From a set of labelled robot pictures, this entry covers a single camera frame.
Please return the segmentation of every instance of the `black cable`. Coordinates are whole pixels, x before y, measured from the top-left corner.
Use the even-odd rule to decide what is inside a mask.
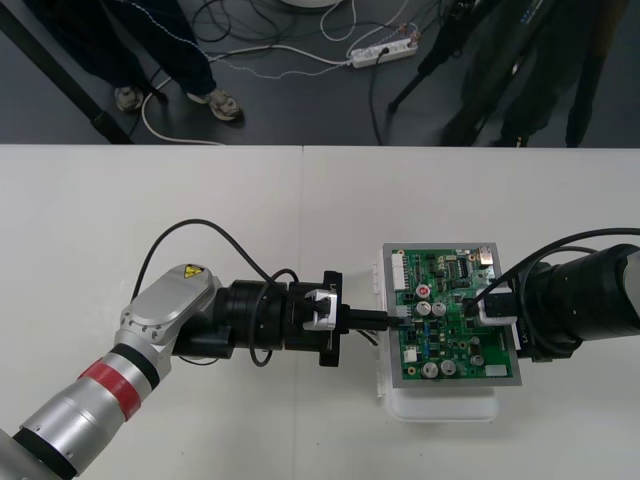
[[[579,247],[579,246],[559,247],[559,248],[556,248],[555,250],[552,250],[549,253],[541,255],[536,260],[531,262],[528,267],[524,269],[522,276],[520,277],[520,284],[518,286],[518,302],[520,303],[520,313],[521,313],[522,319],[524,320],[525,324],[529,328],[529,331],[531,332],[531,335],[533,336],[535,341],[538,344],[540,344],[544,349],[548,350],[549,352],[558,353],[560,355],[568,355],[575,352],[578,348],[580,348],[580,345],[582,345],[582,340],[580,340],[579,338],[576,338],[573,344],[569,346],[564,346],[564,345],[558,345],[556,343],[550,342],[549,340],[544,338],[544,336],[540,335],[540,332],[535,326],[535,323],[531,320],[531,315],[529,314],[529,309],[527,308],[527,302],[526,302],[527,280],[529,279],[531,270],[533,270],[533,268],[546,257],[553,255],[555,253],[560,253],[560,252],[595,253],[597,252],[597,250],[594,250],[593,248],[586,248],[586,247]]]
[[[149,268],[149,263],[151,262],[151,258],[153,257],[153,254],[155,253],[156,249],[158,248],[158,246],[160,245],[160,243],[167,238],[167,236],[182,227],[185,227],[187,225],[204,225],[205,227],[209,227],[212,228],[213,230],[215,230],[216,232],[218,232],[227,242],[229,242],[231,244],[231,246],[233,248],[235,248],[235,250],[240,254],[240,256],[245,260],[245,262],[247,262],[251,268],[253,268],[256,273],[258,275],[260,275],[263,280],[265,282],[267,282],[267,284],[269,284],[271,287],[273,287],[277,292],[279,292],[281,295],[287,297],[289,299],[289,301],[294,302],[296,305],[299,305],[302,308],[305,309],[312,309],[315,310],[316,306],[311,303],[310,301],[304,299],[304,298],[299,298],[295,295],[293,295],[291,292],[285,290],[284,288],[282,288],[280,285],[278,285],[262,268],[260,268],[260,266],[249,256],[249,254],[244,250],[244,248],[242,248],[240,246],[240,244],[231,236],[229,235],[222,227],[219,227],[218,225],[216,225],[213,222],[210,222],[209,220],[202,220],[199,218],[191,218],[189,220],[183,220],[182,222],[178,222],[175,225],[173,225],[172,227],[169,227],[167,230],[165,230],[162,235],[160,235],[158,237],[158,239],[153,243],[153,245],[151,246],[151,249],[149,250],[149,253],[147,253],[146,258],[144,259],[144,263],[142,264],[142,268],[140,269],[140,273],[138,274],[138,279],[136,280],[136,286],[133,289],[133,295],[131,296],[131,301],[133,302],[135,300],[135,298],[138,296],[138,294],[140,293],[140,287],[142,286],[142,280],[144,279],[144,275],[147,272],[147,269]]]
[[[296,272],[294,272],[290,268],[283,268],[282,270],[278,270],[271,276],[271,279],[275,282],[278,277],[281,277],[282,275],[291,275],[291,278],[293,278],[294,282],[300,282],[300,279],[298,278]],[[270,285],[266,283],[260,290],[260,293],[256,298],[256,303],[253,306],[253,310],[251,311],[251,318],[249,320],[249,355],[251,355],[251,360],[256,367],[266,367],[271,360],[271,357],[273,356],[272,350],[267,351],[267,356],[264,357],[264,360],[258,360],[258,356],[256,355],[256,321],[258,318],[258,309],[260,308],[260,305],[262,304],[262,301],[264,300],[265,294],[267,293],[269,287]]]
[[[378,127],[378,120],[376,119],[376,111],[373,107],[373,89],[376,85],[376,74],[378,73],[378,65],[380,65],[380,59],[383,55],[389,53],[388,48],[384,48],[378,58],[376,58],[376,63],[373,66],[373,70],[371,72],[371,83],[369,84],[369,113],[371,114],[371,123],[373,125],[373,134],[376,136],[376,141],[378,145],[383,146],[382,136],[380,135],[380,128]]]
[[[180,360],[182,360],[183,362],[189,363],[191,365],[196,365],[198,367],[208,367],[209,365],[213,365],[214,363],[216,363],[218,360],[220,360],[219,358],[216,358],[215,360],[212,360],[210,362],[205,362],[205,363],[198,363],[198,362],[194,362],[193,360],[189,360],[187,358],[184,357],[178,357]]]
[[[373,337],[369,336],[368,334],[366,334],[365,332],[363,332],[362,330],[356,330],[356,332],[358,332],[360,335],[362,335],[364,338],[366,338],[367,340],[369,340],[369,343],[371,345],[373,345],[374,347],[378,346],[378,342],[376,342]]]
[[[211,10],[211,4],[216,2],[220,2],[220,6],[222,7],[222,2],[224,2],[224,0],[202,0],[202,6],[198,8],[198,10],[196,10],[196,12],[193,14],[193,17],[191,17],[191,30],[193,31],[193,34],[195,35],[195,37],[201,42],[205,42],[205,43],[220,42],[225,38],[227,38],[231,33],[231,17],[229,16],[228,13],[226,13],[226,10],[224,10],[224,8],[222,9],[222,12],[227,17],[227,27],[226,27],[226,30],[222,32],[222,35],[220,35],[218,38],[204,38],[196,33],[196,26],[195,26],[196,19],[198,18],[198,15],[200,15],[200,13],[205,9],[207,10],[207,12],[209,12],[209,18],[211,18],[211,22],[214,25],[220,27],[220,24],[218,23],[215,16],[213,15],[213,10]]]
[[[511,267],[505,273],[500,275],[497,279],[495,279],[487,288],[485,288],[479,295],[476,295],[465,308],[465,314],[468,316],[472,316],[472,310],[475,305],[478,304],[481,300],[483,300],[489,293],[491,293],[496,287],[501,285],[502,283],[509,282],[518,276],[518,274],[523,271],[526,267],[529,266],[531,262],[536,261],[538,258],[553,252],[557,248],[563,247],[569,243],[578,242],[580,240],[585,240],[587,238],[595,238],[595,237],[608,237],[612,235],[634,235],[640,236],[640,228],[602,228],[599,230],[589,230],[587,232],[576,233],[575,235],[569,235],[568,237],[561,238],[560,240],[556,240],[555,242],[550,243],[546,247],[542,247],[539,250],[536,250],[528,257],[525,257],[523,260],[518,262],[516,265]]]

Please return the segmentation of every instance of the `red band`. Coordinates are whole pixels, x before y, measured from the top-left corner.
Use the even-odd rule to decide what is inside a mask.
[[[140,395],[129,381],[124,378],[117,370],[98,360],[80,375],[80,378],[88,377],[104,388],[109,390],[120,404],[120,410],[124,413],[126,420],[129,420],[134,413],[138,411],[142,405]]]

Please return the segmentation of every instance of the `microchip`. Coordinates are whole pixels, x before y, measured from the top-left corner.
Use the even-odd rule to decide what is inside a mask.
[[[451,280],[451,288],[469,288],[470,286],[469,280]]]

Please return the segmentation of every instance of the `capacitor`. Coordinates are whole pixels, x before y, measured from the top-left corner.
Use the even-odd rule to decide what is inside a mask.
[[[421,372],[424,378],[436,378],[438,376],[438,366],[433,362],[425,363]]]
[[[416,287],[416,295],[418,296],[418,298],[429,298],[429,295],[431,295],[431,289],[424,284],[420,284]]]
[[[443,317],[447,313],[447,306],[444,303],[434,303],[431,307],[431,313],[434,317]]]
[[[416,305],[416,313],[421,317],[426,317],[431,313],[431,304],[429,302],[418,302]]]
[[[452,360],[445,360],[444,362],[442,362],[440,364],[440,370],[442,371],[443,374],[445,374],[447,377],[450,377],[451,375],[453,375],[454,373],[456,373],[456,364],[453,363]]]
[[[469,361],[474,367],[481,367],[482,365],[484,365],[484,358],[482,357],[482,355],[473,355],[469,359]]]

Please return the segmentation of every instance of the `electrolytic capacitor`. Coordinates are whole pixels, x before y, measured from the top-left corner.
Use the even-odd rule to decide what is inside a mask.
[[[444,303],[434,303],[431,307],[431,313],[434,317],[443,317],[447,313],[447,306]]]
[[[421,372],[425,378],[436,378],[438,376],[438,366],[433,362],[425,363]]]
[[[425,298],[429,298],[429,295],[431,295],[431,289],[427,285],[420,284],[416,287],[416,296],[418,298],[424,300]]]
[[[443,374],[450,377],[454,373],[456,373],[456,364],[453,363],[452,360],[445,360],[440,364],[440,370]]]
[[[426,317],[431,313],[431,305],[429,302],[418,302],[416,305],[416,313],[421,317]]]

